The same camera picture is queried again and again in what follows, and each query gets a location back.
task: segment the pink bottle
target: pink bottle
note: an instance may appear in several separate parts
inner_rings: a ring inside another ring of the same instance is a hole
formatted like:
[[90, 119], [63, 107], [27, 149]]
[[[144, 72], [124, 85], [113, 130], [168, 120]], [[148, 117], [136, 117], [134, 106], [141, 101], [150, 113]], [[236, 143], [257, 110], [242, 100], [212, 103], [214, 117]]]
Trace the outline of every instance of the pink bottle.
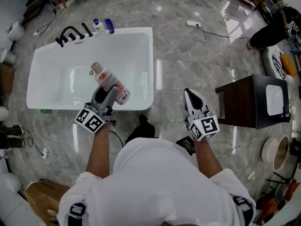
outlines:
[[118, 86], [115, 101], [119, 105], [123, 105], [128, 101], [131, 96], [130, 92], [122, 85], [118, 77], [110, 69], [104, 69], [98, 62], [94, 62], [91, 65], [91, 69], [95, 72], [94, 79], [105, 91], [108, 92], [114, 85]]

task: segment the tile floor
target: tile floor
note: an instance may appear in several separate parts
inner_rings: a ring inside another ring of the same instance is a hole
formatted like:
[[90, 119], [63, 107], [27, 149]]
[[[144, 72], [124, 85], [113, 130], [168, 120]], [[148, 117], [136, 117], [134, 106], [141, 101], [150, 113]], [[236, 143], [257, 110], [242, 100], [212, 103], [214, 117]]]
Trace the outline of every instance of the tile floor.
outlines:
[[[155, 98], [150, 110], [144, 113], [155, 125], [157, 136], [172, 142], [187, 136], [183, 123], [184, 88], [202, 89], [212, 110], [219, 115], [220, 100], [214, 92], [216, 87], [252, 73], [264, 73], [259, 51], [247, 50], [246, 39], [228, 39], [212, 34], [207, 34], [209, 53], [203, 69], [206, 46], [194, 41], [192, 36], [204, 39], [204, 34], [197, 28], [185, 25], [187, 20], [200, 21], [206, 31], [250, 38], [265, 23], [258, 11], [252, 11], [239, 0], [76, 0], [70, 8], [58, 9], [54, 22], [42, 36], [32, 35], [52, 17], [51, 10], [44, 9], [41, 16], [27, 24], [24, 37], [13, 50], [16, 54], [16, 74], [13, 92], [8, 100], [10, 117], [6, 124], [22, 124], [32, 132], [40, 150], [47, 147], [50, 153], [77, 167], [53, 155], [43, 161], [34, 147], [14, 150], [9, 153], [8, 161], [23, 187], [40, 178], [53, 178], [58, 183], [71, 186], [84, 171], [82, 168], [86, 167], [91, 151], [93, 135], [74, 123], [77, 111], [53, 111], [47, 115], [26, 106], [28, 76], [35, 49], [54, 42], [55, 37], [68, 25], [80, 28], [80, 24], [85, 22], [92, 28], [94, 18], [104, 20], [109, 17], [116, 28], [153, 28]], [[288, 51], [284, 44], [279, 45]], [[290, 102], [295, 109], [301, 106], [297, 91], [299, 85], [299, 78], [295, 78], [289, 86]], [[118, 113], [114, 130], [123, 141], [137, 126], [138, 115], [136, 112]], [[256, 200], [262, 186], [266, 185], [265, 179], [272, 173], [271, 167], [260, 161], [261, 146], [267, 137], [289, 135], [290, 128], [290, 123], [261, 130], [220, 125], [221, 131], [212, 138], [210, 145], [214, 153], [219, 155], [217, 158], [221, 165], [232, 169]], [[293, 130], [299, 128], [298, 119], [294, 121]], [[232, 145], [238, 147], [252, 140], [249, 145], [226, 154], [232, 150]], [[111, 166], [120, 149], [119, 140], [115, 135], [110, 135]], [[290, 158], [283, 175], [290, 175], [293, 162], [294, 158]], [[255, 171], [255, 176], [248, 181], [245, 178], [249, 171]]]

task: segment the sink basin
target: sink basin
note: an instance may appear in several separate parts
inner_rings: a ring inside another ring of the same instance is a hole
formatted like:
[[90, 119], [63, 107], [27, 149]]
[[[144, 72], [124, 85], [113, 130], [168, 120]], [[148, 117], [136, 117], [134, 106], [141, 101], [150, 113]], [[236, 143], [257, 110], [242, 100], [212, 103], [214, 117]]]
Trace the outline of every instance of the sink basin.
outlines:
[[154, 100], [152, 28], [121, 28], [114, 34], [78, 36], [62, 48], [56, 42], [38, 48], [33, 56], [27, 89], [31, 109], [79, 110], [98, 83], [90, 75], [93, 62], [110, 68], [131, 92], [114, 110], [148, 109]]

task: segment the cardboard box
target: cardboard box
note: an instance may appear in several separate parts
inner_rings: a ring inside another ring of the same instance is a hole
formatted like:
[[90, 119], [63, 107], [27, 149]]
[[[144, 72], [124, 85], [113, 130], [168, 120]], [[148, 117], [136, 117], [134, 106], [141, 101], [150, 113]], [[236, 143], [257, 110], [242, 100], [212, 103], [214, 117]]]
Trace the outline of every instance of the cardboard box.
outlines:
[[10, 94], [13, 89], [15, 69], [0, 64], [0, 92], [3, 95]]
[[30, 184], [25, 190], [25, 197], [30, 204], [33, 212], [40, 217], [47, 226], [55, 226], [52, 223], [53, 216], [49, 215], [47, 210], [55, 210], [58, 212], [60, 200], [65, 192], [69, 189], [54, 183], [50, 180], [41, 180]]

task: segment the person in black clothes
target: person in black clothes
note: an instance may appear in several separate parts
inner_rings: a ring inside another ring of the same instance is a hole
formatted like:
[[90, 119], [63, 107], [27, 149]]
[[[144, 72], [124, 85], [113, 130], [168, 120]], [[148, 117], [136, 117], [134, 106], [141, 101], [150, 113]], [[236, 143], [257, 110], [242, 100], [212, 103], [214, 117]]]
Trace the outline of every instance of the person in black clothes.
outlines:
[[252, 49], [273, 46], [292, 34], [300, 34], [300, 28], [301, 14], [291, 7], [280, 8], [274, 14], [274, 21], [254, 34], [247, 47]]

